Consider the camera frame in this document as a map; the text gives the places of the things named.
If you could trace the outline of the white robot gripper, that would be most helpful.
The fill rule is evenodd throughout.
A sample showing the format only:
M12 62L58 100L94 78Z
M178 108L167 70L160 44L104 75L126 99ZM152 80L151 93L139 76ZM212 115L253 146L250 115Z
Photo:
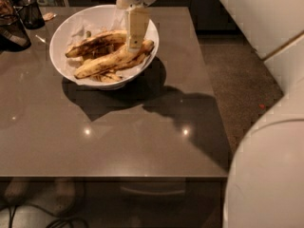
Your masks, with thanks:
M116 0L118 9L127 9L131 5L143 5L143 7L130 7L125 14L127 30L126 44L129 51L138 51L143 43L149 24L148 7L157 0Z

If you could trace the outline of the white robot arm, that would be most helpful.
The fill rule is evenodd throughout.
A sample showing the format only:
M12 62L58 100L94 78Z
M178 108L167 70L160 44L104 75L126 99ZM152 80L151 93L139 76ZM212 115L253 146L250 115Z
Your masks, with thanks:
M283 92L231 162L222 228L304 228L304 0L219 0Z

